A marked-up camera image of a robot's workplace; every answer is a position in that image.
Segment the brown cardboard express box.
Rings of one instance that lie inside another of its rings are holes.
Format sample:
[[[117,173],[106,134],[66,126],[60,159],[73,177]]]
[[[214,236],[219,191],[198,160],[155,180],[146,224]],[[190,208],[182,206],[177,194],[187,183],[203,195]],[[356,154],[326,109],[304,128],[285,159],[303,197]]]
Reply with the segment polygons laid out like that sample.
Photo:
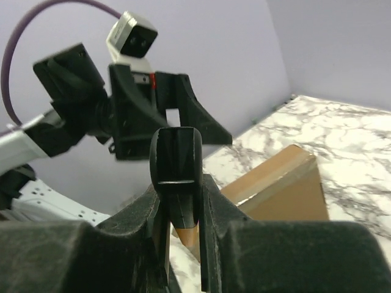
[[[210,197],[213,220],[223,236],[244,215],[261,221],[329,221],[317,158],[289,145]]]

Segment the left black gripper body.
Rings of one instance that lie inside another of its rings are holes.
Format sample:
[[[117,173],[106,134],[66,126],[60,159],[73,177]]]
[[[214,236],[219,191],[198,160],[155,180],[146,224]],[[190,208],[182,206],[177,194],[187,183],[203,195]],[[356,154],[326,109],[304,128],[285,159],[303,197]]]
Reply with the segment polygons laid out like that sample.
[[[112,90],[110,152],[119,161],[147,160],[155,131],[168,126],[157,109],[154,75],[132,72],[124,64],[111,64],[108,70]]]

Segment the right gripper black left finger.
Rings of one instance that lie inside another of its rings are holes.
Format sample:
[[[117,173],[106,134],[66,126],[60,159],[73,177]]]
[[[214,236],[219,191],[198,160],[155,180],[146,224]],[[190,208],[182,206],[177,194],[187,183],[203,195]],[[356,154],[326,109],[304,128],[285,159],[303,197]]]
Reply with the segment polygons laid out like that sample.
[[[93,226],[1,223],[2,292],[167,292],[169,224],[150,187]]]

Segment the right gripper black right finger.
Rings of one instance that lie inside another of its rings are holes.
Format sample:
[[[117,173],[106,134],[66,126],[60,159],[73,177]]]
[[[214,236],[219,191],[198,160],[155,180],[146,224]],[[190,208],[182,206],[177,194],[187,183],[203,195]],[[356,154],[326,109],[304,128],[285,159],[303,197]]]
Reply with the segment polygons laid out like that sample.
[[[203,177],[205,292],[389,292],[375,237],[355,222],[252,220]]]

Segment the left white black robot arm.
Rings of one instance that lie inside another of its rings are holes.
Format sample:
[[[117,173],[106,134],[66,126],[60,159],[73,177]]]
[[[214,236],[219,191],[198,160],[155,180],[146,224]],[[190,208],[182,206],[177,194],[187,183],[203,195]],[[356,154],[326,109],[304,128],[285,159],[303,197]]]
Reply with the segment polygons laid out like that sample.
[[[34,65],[51,109],[1,136],[2,219],[105,221],[107,214],[56,192],[30,165],[68,152],[85,136],[108,144],[120,161],[147,160],[153,134],[168,125],[167,110],[176,109],[180,124],[198,129],[205,145],[232,143],[232,135],[198,102],[186,74],[153,71],[146,58],[113,46],[109,52],[111,94],[82,44]]]

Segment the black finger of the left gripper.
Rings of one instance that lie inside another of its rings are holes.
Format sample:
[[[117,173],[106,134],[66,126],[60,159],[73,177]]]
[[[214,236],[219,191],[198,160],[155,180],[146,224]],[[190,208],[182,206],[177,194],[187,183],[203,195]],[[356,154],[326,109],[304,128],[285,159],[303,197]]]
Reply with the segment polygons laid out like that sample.
[[[155,73],[155,96],[158,112],[176,109],[180,125],[196,128],[204,145],[231,145],[232,135],[198,102],[187,74]]]

